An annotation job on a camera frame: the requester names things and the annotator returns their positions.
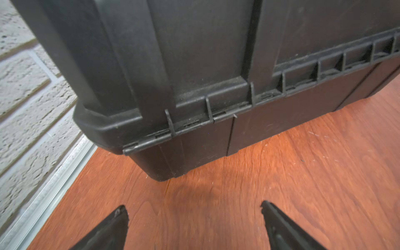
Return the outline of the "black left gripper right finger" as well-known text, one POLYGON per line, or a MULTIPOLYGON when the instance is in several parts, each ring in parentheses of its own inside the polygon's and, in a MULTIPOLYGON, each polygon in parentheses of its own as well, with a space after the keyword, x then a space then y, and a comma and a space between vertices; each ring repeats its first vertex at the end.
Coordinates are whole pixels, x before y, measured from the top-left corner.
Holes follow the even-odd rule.
POLYGON ((261 204, 272 250, 324 250, 318 241, 269 201, 261 204))

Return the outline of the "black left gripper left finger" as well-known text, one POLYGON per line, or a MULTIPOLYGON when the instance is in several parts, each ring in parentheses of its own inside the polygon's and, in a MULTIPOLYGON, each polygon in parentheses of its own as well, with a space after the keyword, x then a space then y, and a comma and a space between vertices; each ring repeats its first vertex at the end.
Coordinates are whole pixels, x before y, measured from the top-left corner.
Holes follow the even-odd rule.
POLYGON ((124 205, 120 205, 70 249, 123 250, 128 223, 128 212, 124 205))

